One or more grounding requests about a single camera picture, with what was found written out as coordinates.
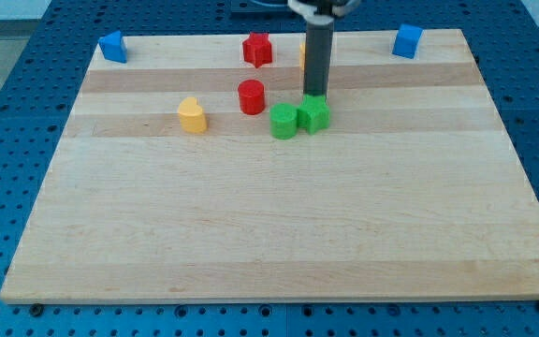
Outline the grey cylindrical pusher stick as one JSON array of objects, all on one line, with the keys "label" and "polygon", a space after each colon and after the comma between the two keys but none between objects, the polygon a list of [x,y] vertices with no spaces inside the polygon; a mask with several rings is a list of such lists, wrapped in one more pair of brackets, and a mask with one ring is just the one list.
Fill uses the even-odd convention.
[{"label": "grey cylindrical pusher stick", "polygon": [[306,20],[304,82],[305,95],[325,95],[331,59],[334,19],[313,15]]}]

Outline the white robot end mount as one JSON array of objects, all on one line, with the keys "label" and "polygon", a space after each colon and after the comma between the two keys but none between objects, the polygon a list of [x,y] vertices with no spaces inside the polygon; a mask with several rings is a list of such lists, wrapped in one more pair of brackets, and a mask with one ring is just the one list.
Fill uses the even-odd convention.
[{"label": "white robot end mount", "polygon": [[360,6],[360,0],[287,0],[287,6],[303,17],[342,18]]}]

